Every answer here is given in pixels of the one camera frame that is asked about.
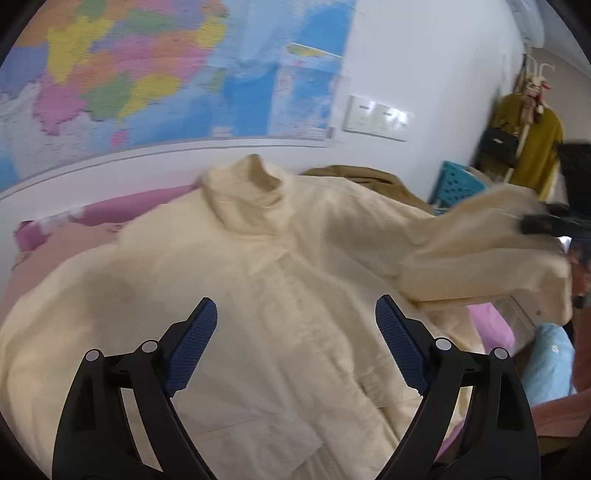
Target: wall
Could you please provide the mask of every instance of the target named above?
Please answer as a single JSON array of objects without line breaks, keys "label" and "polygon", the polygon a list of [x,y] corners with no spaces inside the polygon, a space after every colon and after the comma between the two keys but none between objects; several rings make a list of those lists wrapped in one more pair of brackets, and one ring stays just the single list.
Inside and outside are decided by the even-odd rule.
[{"label": "wall", "polygon": [[540,14],[544,21],[544,50],[558,55],[577,70],[591,77],[591,63],[566,23],[547,0],[538,0]]},{"label": "wall", "polygon": [[591,141],[591,78],[547,50],[535,48],[538,63],[556,65],[544,69],[552,90],[544,94],[549,107],[561,118],[566,140]]},{"label": "wall", "polygon": [[0,200],[0,291],[27,219],[155,187],[258,152],[293,172],[342,163],[395,173],[427,198],[443,160],[468,164],[493,101],[512,87],[522,43],[505,0],[358,0],[343,74],[350,93],[416,115],[408,142],[339,131],[331,148],[265,147],[142,155],[48,179]]}]

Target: cream jacket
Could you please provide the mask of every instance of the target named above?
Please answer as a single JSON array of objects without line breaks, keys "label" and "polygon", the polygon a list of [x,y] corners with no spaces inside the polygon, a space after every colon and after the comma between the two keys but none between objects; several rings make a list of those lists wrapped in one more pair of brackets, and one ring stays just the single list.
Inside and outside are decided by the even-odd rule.
[{"label": "cream jacket", "polygon": [[[434,336],[477,352],[467,304],[522,290],[564,323],[568,261],[554,239],[517,231],[540,209],[532,191],[501,186],[436,218],[256,155],[211,170],[202,189],[67,261],[15,305],[0,330],[0,409],[50,475],[85,352],[133,351],[208,296],[218,327],[173,403],[218,478],[374,480],[421,400],[379,334],[375,302],[399,292]],[[138,449],[157,465],[132,399]],[[465,389],[452,427],[468,401]]]}]

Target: teal plastic basket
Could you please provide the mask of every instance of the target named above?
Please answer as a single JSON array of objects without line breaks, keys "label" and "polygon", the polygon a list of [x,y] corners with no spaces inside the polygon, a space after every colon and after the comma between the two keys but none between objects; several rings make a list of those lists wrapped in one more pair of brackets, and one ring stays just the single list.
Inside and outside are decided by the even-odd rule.
[{"label": "teal plastic basket", "polygon": [[453,207],[469,197],[486,190],[486,185],[469,173],[466,167],[445,161],[432,204]]}]

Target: world map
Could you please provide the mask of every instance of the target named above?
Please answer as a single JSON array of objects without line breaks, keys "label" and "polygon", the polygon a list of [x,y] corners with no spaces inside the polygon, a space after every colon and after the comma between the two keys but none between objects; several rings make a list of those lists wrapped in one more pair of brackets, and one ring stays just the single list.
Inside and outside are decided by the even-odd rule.
[{"label": "world map", "polygon": [[356,0],[47,0],[0,67],[0,190],[146,145],[322,139]]}]

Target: wall switch panel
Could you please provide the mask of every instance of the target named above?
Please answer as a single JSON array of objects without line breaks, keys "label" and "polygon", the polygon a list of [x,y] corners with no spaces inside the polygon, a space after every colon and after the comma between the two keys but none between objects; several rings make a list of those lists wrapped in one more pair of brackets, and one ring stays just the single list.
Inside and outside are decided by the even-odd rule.
[{"label": "wall switch panel", "polygon": [[345,131],[394,140],[408,140],[414,115],[363,97],[352,96],[345,120]]},{"label": "wall switch panel", "polygon": [[349,112],[345,119],[345,130],[370,134],[374,123],[374,110],[377,103],[363,97],[351,96]]}]

